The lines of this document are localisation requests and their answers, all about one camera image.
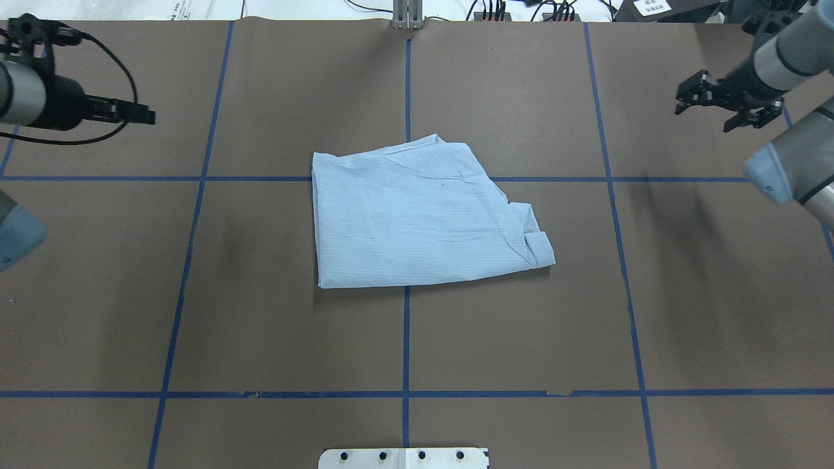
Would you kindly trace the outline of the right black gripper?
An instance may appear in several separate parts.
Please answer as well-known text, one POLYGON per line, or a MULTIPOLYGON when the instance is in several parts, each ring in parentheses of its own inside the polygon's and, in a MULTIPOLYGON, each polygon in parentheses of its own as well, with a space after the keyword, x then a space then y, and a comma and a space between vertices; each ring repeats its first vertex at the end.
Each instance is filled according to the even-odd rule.
POLYGON ((747 126, 759 130, 783 115, 783 94, 764 83, 753 62, 742 63, 720 79, 699 70, 678 85, 675 115, 694 106, 720 107, 736 112, 724 122, 724 133, 747 126))

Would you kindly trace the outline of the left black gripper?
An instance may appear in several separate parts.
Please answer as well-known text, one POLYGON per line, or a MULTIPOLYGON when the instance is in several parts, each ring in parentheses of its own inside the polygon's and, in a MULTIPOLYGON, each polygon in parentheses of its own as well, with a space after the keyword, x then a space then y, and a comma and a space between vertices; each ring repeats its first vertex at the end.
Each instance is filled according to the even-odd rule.
POLYGON ((46 92, 44 109, 36 119, 41 130, 69 131, 83 122, 155 125, 157 113, 147 105, 116 98, 92 97, 72 78, 42 78, 46 92))

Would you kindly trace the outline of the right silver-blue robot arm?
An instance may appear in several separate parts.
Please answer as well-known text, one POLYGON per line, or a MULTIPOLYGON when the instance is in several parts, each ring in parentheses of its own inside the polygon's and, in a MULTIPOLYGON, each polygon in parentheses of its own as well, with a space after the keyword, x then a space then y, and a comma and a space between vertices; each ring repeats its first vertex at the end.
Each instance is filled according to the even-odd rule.
MULTIPOLYGON (((699 70, 676 90, 675 114, 692 107, 720 107, 732 113, 724 132, 759 130, 787 111, 786 97, 810 78, 832 74, 833 3, 780 2, 742 21, 753 36, 749 56, 716 78, 699 70)), ((795 202, 826 229, 833 225, 833 99, 827 97, 804 116, 792 115, 788 128, 754 152, 743 165, 745 178, 773 204, 795 202)))

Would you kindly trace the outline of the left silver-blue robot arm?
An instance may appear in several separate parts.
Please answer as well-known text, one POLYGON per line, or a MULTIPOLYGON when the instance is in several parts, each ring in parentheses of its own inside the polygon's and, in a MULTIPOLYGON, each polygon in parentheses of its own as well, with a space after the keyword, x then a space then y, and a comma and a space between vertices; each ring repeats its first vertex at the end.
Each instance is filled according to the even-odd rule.
MULTIPOLYGON (((2 60, 2 125, 12 128, 2 134, 8 141, 34 145, 82 146, 115 136, 128 124, 154 125, 157 113, 137 100, 95 96, 78 81, 47 72, 33 65, 2 60), (83 122, 114 124, 100 137, 60 140, 21 134, 22 130, 68 132, 83 122)), ((8 270, 34 252, 48 237, 48 227, 26 206, 7 192, 2 193, 1 269, 8 270)))

